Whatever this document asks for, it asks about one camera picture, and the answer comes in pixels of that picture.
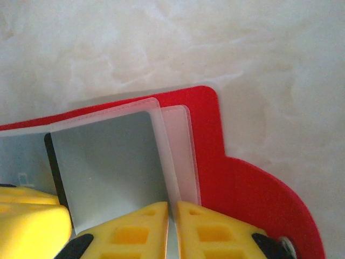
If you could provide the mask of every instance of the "gray card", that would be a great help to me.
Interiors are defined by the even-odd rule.
[[[0,137],[0,183],[56,194],[45,133]]]
[[[168,201],[150,114],[51,133],[75,232]]]

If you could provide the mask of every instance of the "yellow plastic part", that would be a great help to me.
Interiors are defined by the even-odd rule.
[[[43,193],[27,187],[0,187],[0,202],[18,202],[59,205],[55,195]]]
[[[0,258],[53,259],[71,232],[63,206],[0,203]]]
[[[168,203],[158,202],[87,229],[93,241],[81,259],[164,259]]]
[[[177,203],[180,259],[266,259],[251,235],[266,233],[213,210]]]

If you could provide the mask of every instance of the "black edge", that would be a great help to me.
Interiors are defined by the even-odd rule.
[[[56,158],[56,154],[55,154],[55,150],[54,150],[53,140],[52,140],[50,133],[45,134],[44,143],[45,143],[45,148],[47,150],[50,169],[52,171],[53,180],[54,180],[54,184],[55,184],[55,188],[56,188],[59,202],[61,205],[65,206],[68,209],[68,211],[70,211],[70,208],[69,208],[68,202],[67,202],[64,184],[63,184],[63,181],[61,179],[58,160]]]
[[[259,233],[252,234],[252,238],[267,259],[293,259],[276,240]]]
[[[0,183],[0,187],[16,187],[15,185],[10,185],[8,183]]]
[[[70,240],[54,259],[81,259],[92,241],[93,235],[91,234],[76,237]]]

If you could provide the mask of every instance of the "black rubber tip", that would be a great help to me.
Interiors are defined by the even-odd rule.
[[[93,235],[91,234],[85,234],[70,240],[55,259],[81,259],[92,240]]]
[[[0,183],[0,187],[16,187],[15,185],[10,185],[8,183]]]
[[[293,256],[276,240],[259,233],[254,233],[252,238],[267,259],[293,259]]]

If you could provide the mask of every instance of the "red cover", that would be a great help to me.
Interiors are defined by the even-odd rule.
[[[225,155],[218,97],[207,86],[3,125],[0,131],[46,125],[148,97],[158,99],[161,107],[186,105],[189,108],[203,206],[265,229],[273,238],[287,236],[297,248],[298,258],[326,258],[316,224],[301,199],[267,172]]]

